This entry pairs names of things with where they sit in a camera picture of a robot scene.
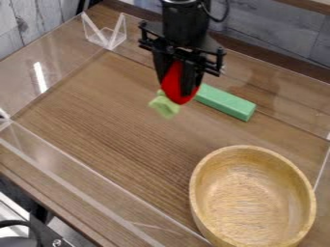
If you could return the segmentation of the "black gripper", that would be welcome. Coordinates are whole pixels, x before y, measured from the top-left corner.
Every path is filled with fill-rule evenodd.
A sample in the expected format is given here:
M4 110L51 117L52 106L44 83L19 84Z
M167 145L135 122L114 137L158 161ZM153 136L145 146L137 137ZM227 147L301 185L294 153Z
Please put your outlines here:
M154 65L163 83L166 73L175 60L181 60L181 95L191 96L202 83L203 73L219 76L225 66L225 47L205 34L187 45L181 45L166 38L163 24L159 21L142 20L138 24L142 33L139 47L154 56Z

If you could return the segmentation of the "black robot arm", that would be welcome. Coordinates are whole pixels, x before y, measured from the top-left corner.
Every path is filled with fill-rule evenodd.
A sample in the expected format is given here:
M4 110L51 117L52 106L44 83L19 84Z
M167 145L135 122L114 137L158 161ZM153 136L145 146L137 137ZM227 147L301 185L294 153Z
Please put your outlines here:
M163 19L142 20L139 47L149 50L165 95L185 104L197 94L203 74L219 76L226 50L207 34L209 22L227 17L211 15L210 0L161 0Z

